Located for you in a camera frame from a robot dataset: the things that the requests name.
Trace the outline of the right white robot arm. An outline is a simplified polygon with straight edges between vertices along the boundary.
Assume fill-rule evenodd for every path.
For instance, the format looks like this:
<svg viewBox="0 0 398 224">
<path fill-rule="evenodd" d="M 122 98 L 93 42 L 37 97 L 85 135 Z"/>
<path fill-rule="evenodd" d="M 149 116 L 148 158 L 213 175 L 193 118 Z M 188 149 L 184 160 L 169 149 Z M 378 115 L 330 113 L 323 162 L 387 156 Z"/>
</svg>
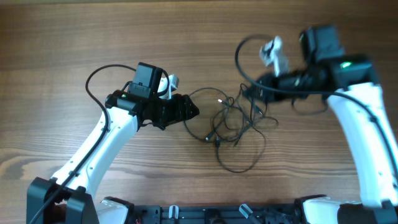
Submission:
<svg viewBox="0 0 398 224">
<path fill-rule="evenodd" d="M 263 40 L 259 56 L 274 70 L 251 80 L 248 95 L 267 103 L 319 95 L 340 122 L 356 166 L 359 202 L 338 202 L 326 195 L 297 199 L 301 223 L 396 223 L 397 142 L 383 101 L 382 86 L 372 61 L 345 52 L 332 25 L 311 27 L 300 34 L 304 69 L 290 70 L 280 37 Z"/>
</svg>

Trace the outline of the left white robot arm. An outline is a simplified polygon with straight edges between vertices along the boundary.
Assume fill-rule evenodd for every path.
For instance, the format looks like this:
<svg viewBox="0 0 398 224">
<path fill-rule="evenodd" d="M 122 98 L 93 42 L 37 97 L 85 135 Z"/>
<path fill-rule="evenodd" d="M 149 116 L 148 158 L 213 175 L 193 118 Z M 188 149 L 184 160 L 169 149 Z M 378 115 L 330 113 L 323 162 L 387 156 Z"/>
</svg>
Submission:
<svg viewBox="0 0 398 224">
<path fill-rule="evenodd" d="M 142 223 L 143 215 L 126 200 L 94 198 L 119 151 L 141 127 L 187 121 L 200 110 L 188 95 L 176 94 L 178 78 L 140 62 L 134 78 L 97 102 L 101 117 L 72 158 L 50 179 L 37 177 L 27 190 L 27 223 Z"/>
</svg>

